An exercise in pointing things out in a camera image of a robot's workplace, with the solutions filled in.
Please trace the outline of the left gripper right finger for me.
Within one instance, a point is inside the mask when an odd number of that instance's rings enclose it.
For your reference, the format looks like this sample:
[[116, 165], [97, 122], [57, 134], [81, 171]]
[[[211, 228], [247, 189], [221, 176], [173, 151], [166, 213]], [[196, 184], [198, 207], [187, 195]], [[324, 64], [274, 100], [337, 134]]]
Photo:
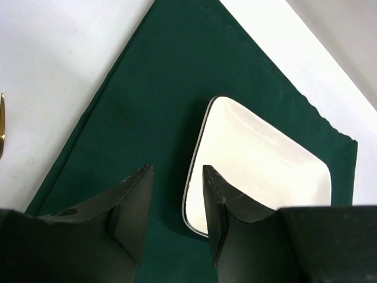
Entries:
[[273, 210], [203, 166], [209, 245], [220, 282], [375, 282], [376, 207]]

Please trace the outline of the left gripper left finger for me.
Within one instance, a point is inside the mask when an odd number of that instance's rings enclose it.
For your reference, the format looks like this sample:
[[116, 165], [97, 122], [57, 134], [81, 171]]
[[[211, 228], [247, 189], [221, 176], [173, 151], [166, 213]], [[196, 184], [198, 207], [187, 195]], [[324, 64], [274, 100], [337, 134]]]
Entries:
[[133, 282], [153, 194], [147, 164], [57, 215], [1, 210], [2, 282]]

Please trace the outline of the white rectangular plate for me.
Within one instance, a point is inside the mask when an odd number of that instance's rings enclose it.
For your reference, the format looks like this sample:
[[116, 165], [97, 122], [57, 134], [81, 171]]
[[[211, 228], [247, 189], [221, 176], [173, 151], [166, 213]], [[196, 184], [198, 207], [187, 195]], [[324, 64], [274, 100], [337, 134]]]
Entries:
[[181, 214], [186, 226], [207, 236], [203, 166], [271, 209], [329, 206], [328, 166], [290, 137], [237, 101], [210, 100], [188, 168]]

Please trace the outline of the dark green cloth napkin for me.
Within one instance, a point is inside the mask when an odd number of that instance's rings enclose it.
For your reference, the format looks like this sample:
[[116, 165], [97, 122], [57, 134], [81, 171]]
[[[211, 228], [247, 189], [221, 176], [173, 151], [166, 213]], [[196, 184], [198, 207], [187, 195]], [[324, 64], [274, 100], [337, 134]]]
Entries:
[[230, 97], [320, 158], [350, 205], [358, 145], [320, 116], [219, 1], [155, 1], [27, 208], [56, 214], [154, 167], [137, 282], [216, 282], [208, 241], [183, 223], [209, 101]]

